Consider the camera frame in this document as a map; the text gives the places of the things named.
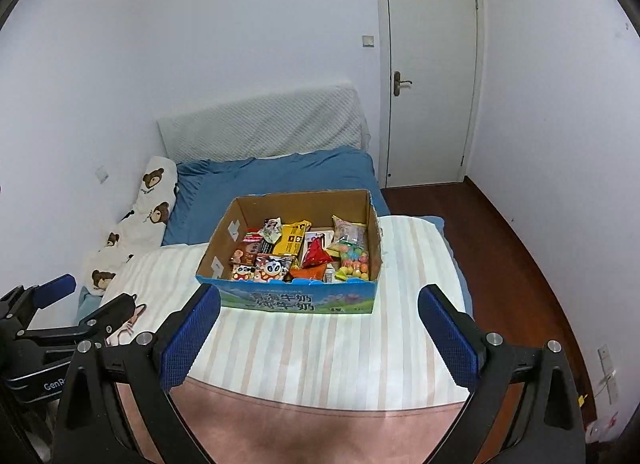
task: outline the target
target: white door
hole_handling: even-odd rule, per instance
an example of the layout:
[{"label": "white door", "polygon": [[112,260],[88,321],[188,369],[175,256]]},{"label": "white door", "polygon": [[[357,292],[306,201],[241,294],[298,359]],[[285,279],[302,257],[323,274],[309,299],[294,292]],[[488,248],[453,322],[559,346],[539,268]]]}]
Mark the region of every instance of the white door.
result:
[{"label": "white door", "polygon": [[[459,181],[474,95],[476,4],[388,0],[392,86],[386,186]],[[412,83],[396,84],[394,90],[394,76]]]}]

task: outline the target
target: striped blanket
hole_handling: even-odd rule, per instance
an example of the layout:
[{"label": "striped blanket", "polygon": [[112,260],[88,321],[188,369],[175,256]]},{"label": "striped blanket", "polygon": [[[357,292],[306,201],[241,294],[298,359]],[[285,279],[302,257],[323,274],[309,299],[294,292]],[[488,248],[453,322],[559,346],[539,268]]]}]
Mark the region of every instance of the striped blanket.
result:
[{"label": "striped blanket", "polygon": [[[417,312],[426,284],[438,284],[460,311],[460,282],[435,226],[386,216],[383,267],[372,314],[264,313],[223,307],[190,377],[231,392],[337,410],[410,410],[462,402]],[[198,287],[206,245],[160,248],[133,260],[102,303],[137,294],[147,310],[134,335],[155,331]]]}]

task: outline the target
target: silver screw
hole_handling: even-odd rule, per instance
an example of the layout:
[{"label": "silver screw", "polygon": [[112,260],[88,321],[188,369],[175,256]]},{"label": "silver screw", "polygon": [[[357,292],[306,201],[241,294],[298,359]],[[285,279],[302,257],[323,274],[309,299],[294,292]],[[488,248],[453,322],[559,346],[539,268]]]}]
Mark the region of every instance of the silver screw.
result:
[{"label": "silver screw", "polygon": [[140,334],[138,334],[136,336],[136,343],[138,345],[149,345],[149,343],[151,343],[151,340],[154,338],[154,335],[151,334],[150,332],[141,332]]},{"label": "silver screw", "polygon": [[549,350],[551,352],[559,352],[562,350],[562,345],[560,345],[560,343],[554,339],[549,341],[549,343],[547,343],[546,346],[549,347]]},{"label": "silver screw", "polygon": [[79,344],[78,344],[78,352],[82,352],[83,354],[85,352],[89,352],[89,349],[91,348],[91,342],[88,339],[83,339]]},{"label": "silver screw", "polygon": [[502,342],[504,341],[502,339],[502,336],[500,336],[497,332],[490,332],[489,334],[487,334],[486,340],[494,347],[502,345]]}]

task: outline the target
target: headboard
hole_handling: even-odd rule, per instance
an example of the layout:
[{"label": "headboard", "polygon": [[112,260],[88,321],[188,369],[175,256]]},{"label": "headboard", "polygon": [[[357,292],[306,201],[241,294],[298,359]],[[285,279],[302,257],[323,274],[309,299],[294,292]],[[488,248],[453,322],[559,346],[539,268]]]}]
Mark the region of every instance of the headboard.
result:
[{"label": "headboard", "polygon": [[353,85],[255,96],[158,120],[167,155],[177,163],[234,161],[350,145],[366,150],[369,130]]}]

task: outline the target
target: white wall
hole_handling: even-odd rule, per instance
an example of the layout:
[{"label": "white wall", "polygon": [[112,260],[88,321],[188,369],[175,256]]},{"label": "white wall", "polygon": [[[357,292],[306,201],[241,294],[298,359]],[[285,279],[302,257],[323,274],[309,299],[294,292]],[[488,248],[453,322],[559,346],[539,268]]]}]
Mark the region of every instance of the white wall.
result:
[{"label": "white wall", "polygon": [[544,272],[618,429],[640,400],[640,38],[616,0],[488,0],[470,176]]},{"label": "white wall", "polygon": [[[142,90],[138,16],[134,0],[20,0],[0,30],[1,294],[79,277],[164,152]],[[34,325],[71,325],[77,301]]]},{"label": "white wall", "polygon": [[[143,0],[154,116],[273,88],[351,80],[378,167],[377,0]],[[362,35],[376,47],[364,49]]]}]

